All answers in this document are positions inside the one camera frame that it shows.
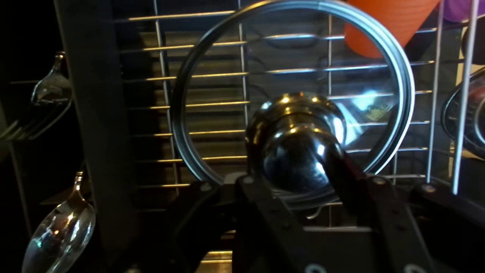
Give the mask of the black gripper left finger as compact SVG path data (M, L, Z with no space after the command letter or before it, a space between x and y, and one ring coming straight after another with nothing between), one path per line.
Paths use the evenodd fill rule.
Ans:
M284 203L251 176L236 181L236 193L246 207L246 217L260 243L266 244L271 267L287 273L324 273L307 234Z

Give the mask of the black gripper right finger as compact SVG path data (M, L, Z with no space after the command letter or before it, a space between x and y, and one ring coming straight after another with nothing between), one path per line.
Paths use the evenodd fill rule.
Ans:
M365 175L337 144L325 147L322 169L343 208L372 229L390 273L436 273L409 207L384 178Z

